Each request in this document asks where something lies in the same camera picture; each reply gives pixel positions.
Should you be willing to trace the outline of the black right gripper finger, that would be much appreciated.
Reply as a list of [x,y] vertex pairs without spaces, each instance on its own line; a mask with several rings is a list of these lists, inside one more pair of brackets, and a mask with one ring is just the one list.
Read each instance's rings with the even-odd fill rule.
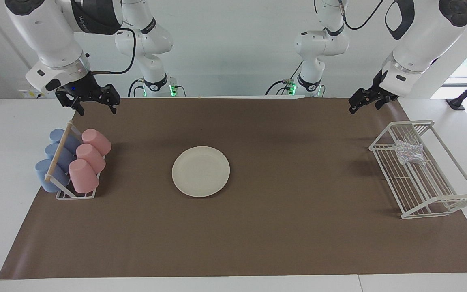
[[85,110],[80,104],[80,100],[77,97],[69,98],[69,94],[66,90],[56,90],[57,100],[60,102],[61,106],[65,108],[74,109],[79,115],[84,115]]
[[107,105],[113,114],[117,113],[120,99],[120,95],[112,84],[101,87],[101,104]]

